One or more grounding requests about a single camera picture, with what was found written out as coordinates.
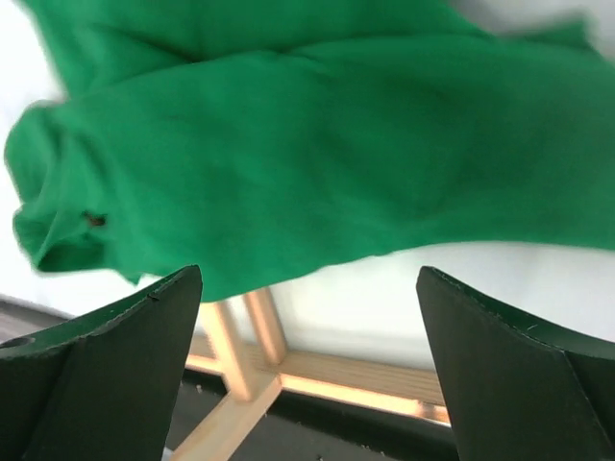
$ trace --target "green shirt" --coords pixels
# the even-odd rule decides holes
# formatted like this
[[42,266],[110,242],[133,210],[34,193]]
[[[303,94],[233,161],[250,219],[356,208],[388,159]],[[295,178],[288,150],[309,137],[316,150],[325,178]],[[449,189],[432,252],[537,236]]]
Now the green shirt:
[[615,68],[437,0],[28,0],[69,98],[6,160],[45,272],[204,300],[442,242],[615,249]]

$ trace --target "wooden plank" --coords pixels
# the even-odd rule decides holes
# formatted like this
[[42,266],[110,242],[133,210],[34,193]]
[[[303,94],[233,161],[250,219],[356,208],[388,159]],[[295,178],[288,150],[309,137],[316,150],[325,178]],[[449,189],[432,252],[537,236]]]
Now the wooden plank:
[[201,303],[199,317],[232,398],[250,401],[256,396],[256,370],[239,337],[234,319],[225,303]]
[[286,339],[269,288],[246,293],[243,301],[267,362],[280,365],[286,356]]
[[257,372],[255,399],[237,401],[227,395],[175,450],[171,461],[227,461],[282,390],[280,380]]
[[[415,417],[421,414],[417,402],[444,404],[434,372],[312,352],[289,352],[280,366],[271,367],[257,346],[246,345],[246,352],[255,368],[279,374],[291,392]],[[208,338],[193,338],[186,367],[221,373]]]

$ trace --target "green fabric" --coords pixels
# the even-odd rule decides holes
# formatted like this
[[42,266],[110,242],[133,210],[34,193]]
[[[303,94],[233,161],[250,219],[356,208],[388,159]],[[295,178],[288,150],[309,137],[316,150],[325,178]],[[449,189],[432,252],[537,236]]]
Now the green fabric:
[[6,147],[41,271],[197,263],[212,301],[441,242],[615,250],[615,68],[580,22],[497,38],[437,0],[27,6],[69,93]]

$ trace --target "wooden beam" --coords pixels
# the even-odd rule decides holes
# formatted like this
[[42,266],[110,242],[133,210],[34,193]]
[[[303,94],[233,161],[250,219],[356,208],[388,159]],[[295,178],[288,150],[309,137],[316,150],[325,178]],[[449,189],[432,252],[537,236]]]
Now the wooden beam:
[[243,295],[258,343],[270,365],[280,365],[286,356],[286,339],[269,288]]
[[[279,374],[287,391],[413,417],[421,415],[418,407],[422,403],[444,404],[434,372],[312,352],[289,352],[280,366],[271,367],[257,346],[245,348],[253,366]],[[208,338],[193,338],[186,367],[222,372]]]
[[240,401],[252,400],[257,393],[256,370],[228,307],[225,303],[201,303],[199,316],[230,396]]
[[274,375],[257,372],[257,394],[250,402],[227,395],[175,450],[171,461],[227,461],[282,390]]

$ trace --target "wooden bar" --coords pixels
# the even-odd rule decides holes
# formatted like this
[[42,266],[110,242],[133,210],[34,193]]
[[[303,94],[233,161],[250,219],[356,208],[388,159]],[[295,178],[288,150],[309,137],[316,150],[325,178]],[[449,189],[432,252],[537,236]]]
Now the wooden bar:
[[[258,347],[245,345],[245,350],[255,368],[279,374],[287,391],[413,417],[422,412],[417,402],[444,405],[435,372],[312,352],[289,352],[280,366],[272,367]],[[222,373],[202,336],[193,338],[186,367]]]
[[201,303],[199,316],[229,395],[239,401],[252,400],[257,394],[256,370],[228,307],[225,303]]
[[257,372],[253,401],[227,395],[175,450],[171,461],[227,461],[282,390],[276,376]]
[[243,295],[258,343],[270,365],[280,365],[286,356],[286,339],[269,288]]

